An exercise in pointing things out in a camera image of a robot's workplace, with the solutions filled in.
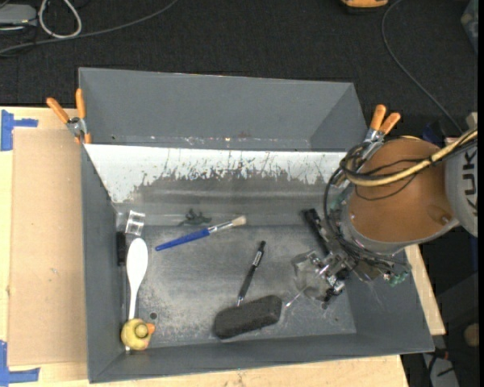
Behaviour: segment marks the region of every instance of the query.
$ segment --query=brush bristles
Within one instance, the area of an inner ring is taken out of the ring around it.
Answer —
[[[240,225],[245,225],[246,222],[247,222],[247,219],[243,215],[232,220],[232,224],[233,224],[234,227],[239,227]]]

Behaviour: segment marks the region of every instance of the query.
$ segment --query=bin floor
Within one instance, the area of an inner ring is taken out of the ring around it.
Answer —
[[[298,292],[290,261],[298,254],[319,248],[308,227],[244,226],[163,251],[154,249],[197,229],[200,228],[144,227],[149,261],[138,294],[138,316],[156,324],[149,347],[218,343],[212,333],[215,316],[236,304],[262,240],[267,243],[265,254],[245,301],[271,294],[279,296],[283,300],[280,321],[224,342],[356,332],[348,291],[334,297],[326,309],[321,302],[305,296],[285,308]]]

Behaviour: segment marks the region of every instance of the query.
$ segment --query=sponge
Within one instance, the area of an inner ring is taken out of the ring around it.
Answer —
[[[275,324],[281,313],[282,300],[276,295],[268,295],[220,311],[215,317],[213,332],[220,339],[228,339]]]

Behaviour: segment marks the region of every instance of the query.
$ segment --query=black carpet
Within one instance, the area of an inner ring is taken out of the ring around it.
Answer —
[[[81,37],[46,43],[40,28],[0,32],[0,106],[45,106],[54,97],[74,107],[77,71],[87,66],[351,81],[367,123],[378,103],[402,114],[392,136],[422,136],[428,125],[458,135],[478,109],[478,55],[461,25],[465,2],[390,0],[350,15],[337,0],[178,0],[142,23],[86,37],[174,0],[70,1],[81,7]],[[37,9],[41,0],[11,2]],[[55,33],[75,28],[61,0],[45,19]],[[463,230],[422,251],[436,295],[477,269]]]

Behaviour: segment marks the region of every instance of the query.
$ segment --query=wooden table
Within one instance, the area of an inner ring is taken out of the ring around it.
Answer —
[[[38,119],[37,128],[16,128],[15,131],[36,131],[39,129],[52,128],[54,130],[67,131],[66,127],[48,108],[31,107],[8,107],[0,106],[13,113],[16,119]],[[67,110],[70,116],[77,115],[75,110]],[[0,339],[7,341],[8,329],[8,290],[10,272],[10,235],[11,235],[11,211],[12,211],[12,176],[13,176],[13,151],[0,152]],[[407,248],[409,261],[413,266],[413,277],[419,292],[423,310],[428,326],[433,335],[445,333],[436,298],[432,292],[427,271],[423,259],[419,253],[419,247],[414,245]],[[42,314],[50,314],[46,309]],[[36,383],[27,385],[64,385],[83,386],[88,385],[86,378],[85,362],[64,363],[40,363],[40,379]],[[36,365],[14,366],[10,370],[20,370],[36,367]],[[361,359],[327,361],[313,364],[295,364],[238,370],[229,372],[214,372],[180,377],[165,377],[143,381],[112,382],[106,385],[155,385],[155,386],[317,386],[330,385],[371,387],[388,385],[391,387],[408,387],[407,379],[403,371],[399,356],[378,356]]]

